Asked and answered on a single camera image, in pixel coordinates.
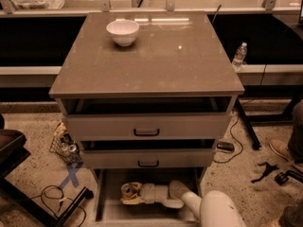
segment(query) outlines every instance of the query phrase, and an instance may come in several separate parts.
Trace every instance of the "water bottle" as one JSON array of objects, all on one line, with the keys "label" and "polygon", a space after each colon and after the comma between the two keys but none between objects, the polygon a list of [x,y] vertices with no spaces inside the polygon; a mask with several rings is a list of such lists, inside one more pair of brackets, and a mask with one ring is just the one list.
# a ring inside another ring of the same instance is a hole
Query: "water bottle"
[{"label": "water bottle", "polygon": [[231,62],[236,72],[240,71],[240,69],[242,68],[242,63],[244,61],[246,54],[247,54],[247,43],[242,43],[242,45],[238,47],[235,57]]}]

